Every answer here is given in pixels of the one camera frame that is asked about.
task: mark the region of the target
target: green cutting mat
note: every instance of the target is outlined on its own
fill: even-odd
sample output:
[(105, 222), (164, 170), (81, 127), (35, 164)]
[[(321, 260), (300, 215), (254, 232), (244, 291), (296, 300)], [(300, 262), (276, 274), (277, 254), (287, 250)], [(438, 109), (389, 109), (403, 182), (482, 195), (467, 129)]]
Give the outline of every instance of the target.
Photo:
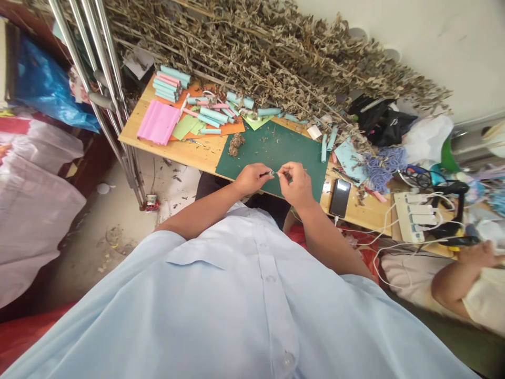
[[(243, 133), (246, 139), (245, 144), (238, 149), (237, 157), (233, 158), (228, 154), (230, 141), (233, 138), (233, 134), (230, 134), (219, 159), (216, 173), (236, 179), (242, 169), (251, 163), (262, 162), (277, 172), (287, 162), (301, 162), (312, 178), (312, 193), (314, 199), (319, 202), (328, 166), (327, 163), (321, 163), (321, 144), (273, 121), (267, 122), (256, 131), (253, 131), (245, 122), (244, 125), (246, 127)], [(283, 197), (277, 176), (268, 181), (262, 190)]]

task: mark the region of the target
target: green paper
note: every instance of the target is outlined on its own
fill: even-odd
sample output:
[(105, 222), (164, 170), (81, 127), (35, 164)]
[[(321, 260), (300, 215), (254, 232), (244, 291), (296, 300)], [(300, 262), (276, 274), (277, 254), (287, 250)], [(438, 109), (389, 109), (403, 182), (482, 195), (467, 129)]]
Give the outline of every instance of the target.
[[(237, 157), (229, 155), (228, 146), (233, 134), (228, 136), (226, 148), (216, 167), (216, 173), (235, 180), (242, 169), (251, 163), (263, 162), (275, 172), (290, 161), (301, 162), (312, 178), (312, 194), (317, 202), (321, 199), (325, 183), (327, 163), (321, 163), (321, 143), (268, 121), (262, 128), (253, 131), (246, 126), (242, 133), (245, 143), (238, 149)], [(282, 197), (279, 178), (267, 181), (263, 191)]]
[(258, 122), (251, 122), (249, 120), (247, 120), (247, 125), (249, 125), (252, 130), (258, 130), (261, 126), (263, 126), (264, 124), (266, 124), (267, 122), (269, 122), (274, 116), (266, 116), (266, 117), (263, 117), (261, 119), (261, 121), (258, 121)]
[(191, 129), (191, 132), (194, 135), (203, 135), (202, 133), (200, 133), (200, 129), (202, 129), (203, 127), (206, 127), (207, 124), (204, 123), (203, 121), (199, 120), (199, 119), (196, 119), (196, 121), (197, 121), (197, 123), (195, 123), (195, 125)]
[(193, 129), (198, 121), (199, 120), (196, 117), (191, 115), (184, 116), (183, 119), (175, 126), (172, 136), (176, 137), (180, 141)]

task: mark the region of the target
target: wooden table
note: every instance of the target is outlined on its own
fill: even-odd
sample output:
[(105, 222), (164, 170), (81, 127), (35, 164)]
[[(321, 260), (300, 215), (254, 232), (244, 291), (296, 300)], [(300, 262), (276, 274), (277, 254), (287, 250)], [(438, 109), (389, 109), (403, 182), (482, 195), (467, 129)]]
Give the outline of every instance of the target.
[[(217, 175), (216, 167), (221, 157), (221, 153), (224, 149), (228, 149), (228, 146), (225, 146), (228, 138), (226, 135), (199, 138), (198, 142), (205, 145), (205, 148), (192, 143), (191, 141), (170, 141), (167, 146), (161, 146), (146, 139), (137, 138), (137, 132), (142, 120), (144, 119), (144, 115), (147, 112), (147, 108), (149, 107), (151, 101), (156, 98), (155, 90), (152, 86), (153, 79), (154, 77), (151, 78), (151, 81), (140, 97), (137, 106), (119, 137), (119, 140), (127, 145)], [(299, 126), (298, 124), (287, 121), (283, 118), (273, 118), (272, 120), (293, 131), (296, 131), (296, 127)], [(307, 138), (310, 138), (306, 130), (303, 130), (301, 133)], [(321, 207), (326, 213), (328, 213), (329, 210), (335, 179), (342, 178), (348, 181), (345, 177), (334, 172), (332, 167), (333, 163), (331, 162), (331, 159), (329, 159), (328, 167), (326, 169), (325, 185), (323, 187), (320, 200)], [(374, 196), (367, 196), (365, 198), (365, 206), (360, 206), (358, 204), (356, 186), (353, 185), (351, 187), (352, 189), (349, 195), (346, 218), (344, 220), (352, 224), (365, 227), (369, 230), (381, 229), (385, 224), (386, 211), (391, 207), (390, 195), (385, 196), (387, 199), (387, 202), (385, 203), (379, 202)], [(391, 212), (386, 217), (386, 224), (390, 223)], [(391, 227), (387, 227), (384, 234), (391, 236), (391, 233)], [(427, 250), (444, 256), (453, 255), (450, 250), (439, 244), (430, 245)]]

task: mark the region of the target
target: hand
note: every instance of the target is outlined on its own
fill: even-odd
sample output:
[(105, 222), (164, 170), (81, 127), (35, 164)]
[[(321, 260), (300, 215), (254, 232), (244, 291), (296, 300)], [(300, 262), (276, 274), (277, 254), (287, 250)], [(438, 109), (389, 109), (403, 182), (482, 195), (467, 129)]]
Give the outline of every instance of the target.
[(263, 163), (247, 165), (231, 186), (237, 190), (240, 197), (250, 195), (263, 187), (267, 181), (274, 178), (273, 175), (268, 174), (270, 171), (272, 171), (272, 169), (265, 166)]
[[(286, 201), (295, 207), (297, 212), (306, 207), (317, 205), (312, 195), (312, 182), (301, 163), (288, 162), (277, 172), (280, 189)], [(286, 175), (293, 180), (290, 183)]]
[(495, 267), (505, 260), (505, 255), (495, 255), (492, 241), (482, 242), (478, 245), (462, 247), (456, 252), (458, 262), (466, 265)]

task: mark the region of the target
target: phone screen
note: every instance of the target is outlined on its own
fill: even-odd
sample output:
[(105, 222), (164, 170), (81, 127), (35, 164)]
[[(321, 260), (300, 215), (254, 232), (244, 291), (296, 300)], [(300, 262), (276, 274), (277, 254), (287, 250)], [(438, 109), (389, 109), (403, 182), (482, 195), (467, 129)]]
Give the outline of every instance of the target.
[(341, 218), (346, 217), (347, 200), (351, 192), (351, 184), (342, 179), (338, 179), (335, 183), (333, 196), (330, 204), (330, 214)]

